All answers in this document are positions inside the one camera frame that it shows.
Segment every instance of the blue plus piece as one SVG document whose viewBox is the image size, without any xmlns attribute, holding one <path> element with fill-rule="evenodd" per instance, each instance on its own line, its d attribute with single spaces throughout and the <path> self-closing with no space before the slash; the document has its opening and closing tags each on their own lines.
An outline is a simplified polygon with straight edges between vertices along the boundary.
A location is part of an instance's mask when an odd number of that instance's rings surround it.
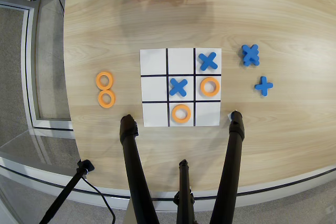
<svg viewBox="0 0 336 224">
<path fill-rule="evenodd" d="M 260 64 L 259 62 L 259 51 L 258 51 L 258 45 L 253 45 L 251 48 L 248 45 L 243 45 L 242 46 L 243 50 L 243 61 L 244 61 L 244 66 L 248 67 L 253 63 L 254 65 L 258 66 Z"/>
<path fill-rule="evenodd" d="M 267 90 L 273 88 L 273 83 L 267 82 L 266 76 L 262 76 L 260 78 L 260 82 L 261 82 L 261 84 L 255 85 L 255 89 L 256 90 L 261 90 L 261 94 L 266 97 L 267 96 Z"/>
<path fill-rule="evenodd" d="M 205 71 L 208 67 L 212 67 L 213 69 L 218 68 L 218 65 L 214 63 L 214 59 L 216 57 L 215 52 L 209 54 L 208 57 L 206 57 L 204 54 L 200 54 L 198 57 L 203 61 L 203 64 L 201 65 L 202 71 Z"/>
<path fill-rule="evenodd" d="M 175 95 L 178 92 L 183 97 L 187 95 L 187 92 L 185 92 L 185 90 L 183 89 L 183 87 L 188 84 L 188 81 L 186 79 L 182 80 L 181 82 L 178 82 L 174 78 L 172 78 L 170 80 L 170 83 L 173 85 L 172 90 L 169 92 L 170 95 Z"/>
</svg>

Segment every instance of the white board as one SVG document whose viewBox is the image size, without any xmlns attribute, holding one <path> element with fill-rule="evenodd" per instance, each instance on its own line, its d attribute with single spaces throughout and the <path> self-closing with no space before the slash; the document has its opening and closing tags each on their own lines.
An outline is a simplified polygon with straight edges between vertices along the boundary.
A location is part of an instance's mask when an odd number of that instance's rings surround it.
<svg viewBox="0 0 336 224">
<path fill-rule="evenodd" d="M 209 66 L 204 71 L 201 70 L 204 61 L 200 59 L 200 54 L 208 57 L 213 52 L 216 57 L 212 61 L 218 67 L 214 69 Z M 222 85 L 221 48 L 142 49 L 140 67 L 145 127 L 219 125 Z M 219 83 L 218 93 L 211 97 L 201 91 L 201 83 L 208 77 L 216 79 Z M 174 88 L 172 79 L 177 83 L 187 81 L 183 87 L 185 96 L 180 92 L 171 95 Z M 208 82 L 204 85 L 204 89 L 206 92 L 213 92 L 215 85 L 213 82 Z M 190 109 L 190 119 L 184 123 L 178 123 L 173 119 L 173 109 L 179 104 L 186 105 Z M 176 116 L 183 119 L 187 114 L 185 110 L 177 110 Z"/>
</svg>

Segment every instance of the floor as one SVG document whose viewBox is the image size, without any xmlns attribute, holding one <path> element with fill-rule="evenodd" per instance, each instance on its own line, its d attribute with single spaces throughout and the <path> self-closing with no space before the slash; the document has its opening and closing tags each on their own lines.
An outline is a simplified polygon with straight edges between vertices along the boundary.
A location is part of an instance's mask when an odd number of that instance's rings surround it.
<svg viewBox="0 0 336 224">
<path fill-rule="evenodd" d="M 22 13 L 0 8 L 0 152 L 32 162 L 76 168 L 75 140 L 31 136 L 27 131 L 20 80 Z M 42 118 L 70 119 L 64 77 L 63 14 L 59 0 L 41 0 L 36 37 L 36 84 Z M 0 176 L 0 197 L 9 200 L 22 223 L 37 223 L 54 196 Z M 336 224 L 336 181 L 263 204 L 237 208 L 234 223 Z M 116 210 L 122 223 L 125 211 Z M 209 223 L 211 212 L 197 212 Z M 160 223 L 176 223 L 175 213 L 159 213 Z M 110 223 L 105 207 L 67 200 L 51 223 Z"/>
</svg>

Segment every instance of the light wood tabletop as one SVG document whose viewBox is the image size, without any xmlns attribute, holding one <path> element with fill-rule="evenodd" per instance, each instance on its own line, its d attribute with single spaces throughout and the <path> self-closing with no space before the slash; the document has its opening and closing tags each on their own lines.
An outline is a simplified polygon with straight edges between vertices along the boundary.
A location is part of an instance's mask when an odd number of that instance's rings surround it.
<svg viewBox="0 0 336 224">
<path fill-rule="evenodd" d="M 244 67 L 241 46 L 259 45 Z M 143 127 L 140 49 L 222 48 L 220 126 Z M 179 162 L 193 190 L 218 188 L 228 113 L 243 115 L 239 185 L 336 163 L 336 0 L 66 0 L 64 64 L 73 130 L 96 186 L 128 189 L 120 120 L 138 123 L 150 190 L 177 191 Z M 114 76 L 115 105 L 98 104 L 96 76 Z M 274 88 L 254 89 L 261 76 Z"/>
</svg>

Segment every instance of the stacked orange rings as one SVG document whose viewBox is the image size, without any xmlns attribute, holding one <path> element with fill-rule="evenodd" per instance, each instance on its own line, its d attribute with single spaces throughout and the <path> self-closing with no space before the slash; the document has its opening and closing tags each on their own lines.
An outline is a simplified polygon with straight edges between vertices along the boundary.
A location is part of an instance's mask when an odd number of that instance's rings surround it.
<svg viewBox="0 0 336 224">
<path fill-rule="evenodd" d="M 213 92 L 206 92 L 206 91 L 205 91 L 205 85 L 206 85 L 208 82 L 210 82 L 210 81 L 213 82 L 213 83 L 215 83 L 216 88 L 215 88 L 215 90 L 214 90 Z M 219 92 L 219 87 L 220 87 L 219 82 L 218 82 L 215 78 L 213 78 L 213 77 L 205 78 L 205 79 L 201 82 L 201 91 L 202 91 L 202 93 L 205 94 L 207 97 L 213 97 L 213 96 L 217 95 L 218 92 Z"/>
<path fill-rule="evenodd" d="M 102 76 L 106 76 L 109 79 L 109 83 L 106 86 L 104 86 L 101 83 L 101 81 L 100 81 L 100 79 L 101 79 Z M 101 73 L 99 73 L 97 75 L 97 77 L 96 77 L 96 84 L 97 84 L 97 87 L 99 89 L 101 89 L 101 91 L 100 91 L 100 93 L 98 95 L 98 102 L 99 102 L 100 106 L 102 106 L 103 108 L 106 108 L 106 109 L 112 107 L 114 105 L 115 101 L 116 101 L 116 96 L 114 95 L 113 91 L 110 90 L 110 88 L 113 85 L 113 76 L 112 76 L 112 74 L 109 73 L 109 72 L 101 72 Z M 103 95 L 104 94 L 107 94 L 107 95 L 109 95 L 111 97 L 111 102 L 110 103 L 106 103 L 106 102 L 103 101 Z"/>
<path fill-rule="evenodd" d="M 178 110 L 185 110 L 187 112 L 187 116 L 183 119 L 178 118 L 176 116 L 176 112 Z M 172 115 L 173 115 L 173 119 L 176 123 L 186 123 L 186 122 L 189 121 L 189 119 L 191 117 L 191 110 L 189 109 L 189 107 L 187 105 L 180 104 L 180 105 L 177 105 L 173 108 Z"/>
</svg>

